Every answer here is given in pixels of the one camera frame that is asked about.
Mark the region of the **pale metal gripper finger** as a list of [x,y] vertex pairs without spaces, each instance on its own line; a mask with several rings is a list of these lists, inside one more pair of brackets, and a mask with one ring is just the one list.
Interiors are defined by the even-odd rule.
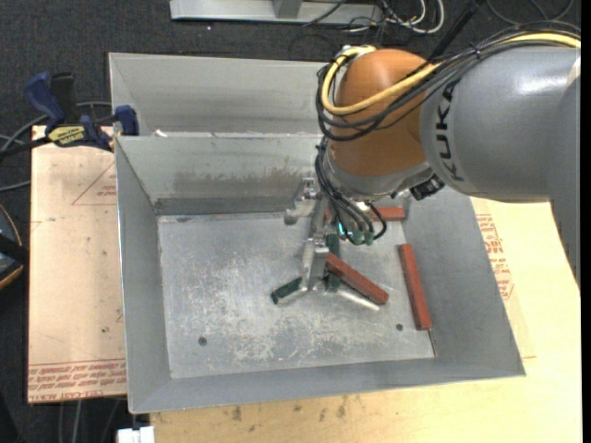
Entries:
[[301,262],[301,279],[299,285],[300,291],[306,291],[308,289],[309,279],[311,275],[311,269],[314,261],[315,246],[313,241],[306,241],[303,245],[302,250],[302,262]]
[[317,242],[313,247],[313,257],[310,267],[310,289],[318,289],[326,275],[326,258],[330,253],[329,247],[325,242]]

